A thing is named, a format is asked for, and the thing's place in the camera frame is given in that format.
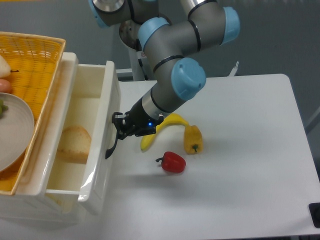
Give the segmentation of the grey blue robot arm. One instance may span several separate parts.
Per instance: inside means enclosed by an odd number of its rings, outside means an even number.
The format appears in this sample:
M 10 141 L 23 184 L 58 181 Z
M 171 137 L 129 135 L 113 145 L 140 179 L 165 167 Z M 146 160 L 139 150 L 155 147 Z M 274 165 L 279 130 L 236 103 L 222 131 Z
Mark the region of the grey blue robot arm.
M 190 58 L 206 48 L 236 39 L 241 25 L 232 7 L 215 0 L 183 0 L 187 20 L 171 24 L 160 16 L 156 0 L 91 0 L 89 6 L 102 27 L 132 22 L 134 39 L 146 55 L 156 84 L 112 122 L 120 140 L 154 134 L 164 118 L 192 99 L 205 85 L 206 74 Z

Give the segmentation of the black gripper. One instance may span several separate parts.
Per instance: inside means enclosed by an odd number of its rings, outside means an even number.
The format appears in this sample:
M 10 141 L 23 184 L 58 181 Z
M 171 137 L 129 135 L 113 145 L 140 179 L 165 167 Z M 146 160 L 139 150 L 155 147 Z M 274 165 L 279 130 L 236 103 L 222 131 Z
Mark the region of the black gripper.
M 112 123 L 117 130 L 117 138 L 124 140 L 130 136 L 146 136 L 156 133 L 156 126 L 164 121 L 164 116 L 159 114 L 155 118 L 149 116 L 143 108 L 142 99 L 139 99 L 126 114 L 114 112 Z

